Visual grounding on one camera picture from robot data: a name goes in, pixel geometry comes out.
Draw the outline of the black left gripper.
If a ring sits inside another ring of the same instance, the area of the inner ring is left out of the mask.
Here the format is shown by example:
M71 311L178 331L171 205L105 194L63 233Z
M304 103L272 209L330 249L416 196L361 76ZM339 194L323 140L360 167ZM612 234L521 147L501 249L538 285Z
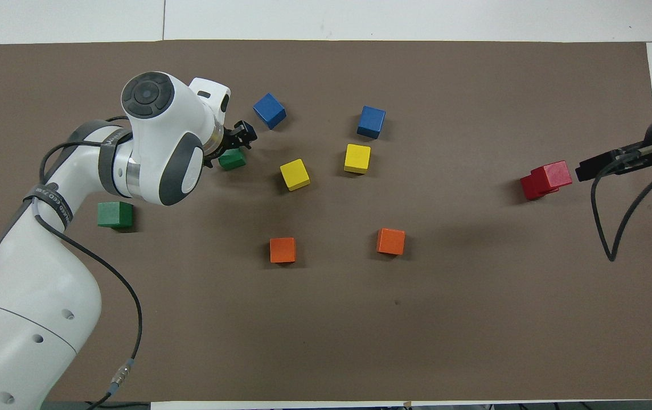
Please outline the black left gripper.
M224 152L227 155L234 155L236 151L240 153L245 153L246 150L251 149L251 145L247 143L241 145L240 142L253 142L257 140L257 135L255 128L245 122L245 120L240 120L234 124L234 128L224 128L222 141L219 143L219 146L213 151L205 156L205 167L213 168L213 160L221 157Z

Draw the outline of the green wooden cube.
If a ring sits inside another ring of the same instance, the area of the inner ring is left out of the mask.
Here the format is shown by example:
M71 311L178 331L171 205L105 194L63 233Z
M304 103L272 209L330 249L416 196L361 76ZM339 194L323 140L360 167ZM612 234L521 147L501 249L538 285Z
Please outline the green wooden cube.
M134 225L134 207L126 202L102 202L97 204L99 227L123 229Z
M226 150L218 158L219 166L230 171L246 165L246 156L240 149Z

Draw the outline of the red wooden cube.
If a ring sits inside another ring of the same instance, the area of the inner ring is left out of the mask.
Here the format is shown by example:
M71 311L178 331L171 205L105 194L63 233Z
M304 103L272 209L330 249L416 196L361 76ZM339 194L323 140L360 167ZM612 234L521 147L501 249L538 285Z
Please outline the red wooden cube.
M529 200L529 202L531 202L532 200L537 200L539 198L542 198L548 194L554 194L555 192L558 192L560 190L559 188L555 188L552 190L539 192L539 190L536 188L536 185L534 184L534 180L532 176L526 176L520 178L519 182L523 189L524 197L526 197L526 199Z
M557 161L531 170L531 179L537 192L549 192L572 184L566 161Z

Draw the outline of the blue wooden cube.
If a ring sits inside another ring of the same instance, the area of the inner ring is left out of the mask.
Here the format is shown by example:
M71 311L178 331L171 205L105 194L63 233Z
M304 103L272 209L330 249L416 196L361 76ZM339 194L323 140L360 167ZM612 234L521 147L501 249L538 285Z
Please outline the blue wooden cube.
M364 105L360 112L356 133L362 137L380 137L386 119L386 111L373 106Z
M286 108L271 93L265 94L253 104L253 111L269 130L273 130L287 117Z

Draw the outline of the yellow wooden cube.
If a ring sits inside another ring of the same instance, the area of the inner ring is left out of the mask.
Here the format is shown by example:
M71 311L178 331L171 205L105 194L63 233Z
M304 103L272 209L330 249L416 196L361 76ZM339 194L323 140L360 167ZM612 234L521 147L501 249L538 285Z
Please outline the yellow wooden cube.
M365 145L349 143L346 147L346 157L344 160L344 171L365 174L369 170L372 148Z
M282 179L289 191L294 191L310 184L311 180L301 158L280 166Z

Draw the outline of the orange wooden cube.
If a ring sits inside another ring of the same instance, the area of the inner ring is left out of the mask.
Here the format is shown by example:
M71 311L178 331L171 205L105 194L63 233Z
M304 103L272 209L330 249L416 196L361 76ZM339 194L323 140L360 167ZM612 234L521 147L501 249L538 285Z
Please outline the orange wooden cube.
M403 230L381 228L377 234L376 250L386 255L402 255L405 249L406 233Z
M294 263L296 260L297 250L294 237L276 237L269 239L269 262Z

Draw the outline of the brown table mat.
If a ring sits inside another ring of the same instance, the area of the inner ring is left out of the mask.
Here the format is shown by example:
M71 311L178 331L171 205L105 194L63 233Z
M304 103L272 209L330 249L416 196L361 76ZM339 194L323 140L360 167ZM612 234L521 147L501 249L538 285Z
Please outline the brown table mat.
M609 262L591 183L527 202L519 179L638 142L643 43L164 41L0 45L0 235L39 161L122 113L135 75L232 91L247 163L205 169L136 228L69 235L128 278L143 338L119 400L652 399L652 193ZM253 104L273 94L273 130ZM364 105L386 111L357 135ZM371 148L344 171L348 144ZM301 158L310 184L280 166ZM376 250L381 228L402 255ZM294 237L294 263L269 239Z

